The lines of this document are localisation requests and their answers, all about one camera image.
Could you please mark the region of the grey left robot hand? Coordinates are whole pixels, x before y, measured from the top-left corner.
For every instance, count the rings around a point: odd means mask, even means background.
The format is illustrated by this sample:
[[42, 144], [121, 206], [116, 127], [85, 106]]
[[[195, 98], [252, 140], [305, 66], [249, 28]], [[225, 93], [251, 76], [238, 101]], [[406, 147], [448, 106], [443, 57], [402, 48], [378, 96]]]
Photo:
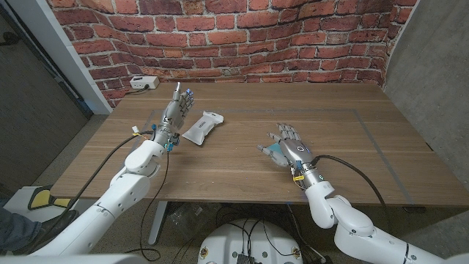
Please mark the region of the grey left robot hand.
[[181, 87], [181, 83], [178, 82], [172, 100], [163, 111], [160, 123], [153, 132], [151, 140], [158, 144], [164, 145], [179, 132], [194, 104], [193, 92], [190, 89], [183, 92]]

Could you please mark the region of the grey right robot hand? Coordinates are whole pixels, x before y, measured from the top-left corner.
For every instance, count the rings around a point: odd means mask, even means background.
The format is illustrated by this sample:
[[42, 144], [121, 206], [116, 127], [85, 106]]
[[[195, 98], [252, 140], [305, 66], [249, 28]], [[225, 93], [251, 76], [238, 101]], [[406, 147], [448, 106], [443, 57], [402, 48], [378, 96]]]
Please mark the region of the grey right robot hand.
[[276, 125], [280, 131], [279, 135], [267, 133], [274, 144], [269, 147], [258, 145], [256, 148], [279, 166], [298, 169], [298, 162], [300, 164], [311, 163], [314, 157], [306, 144], [301, 141], [296, 129], [285, 123], [277, 123]]

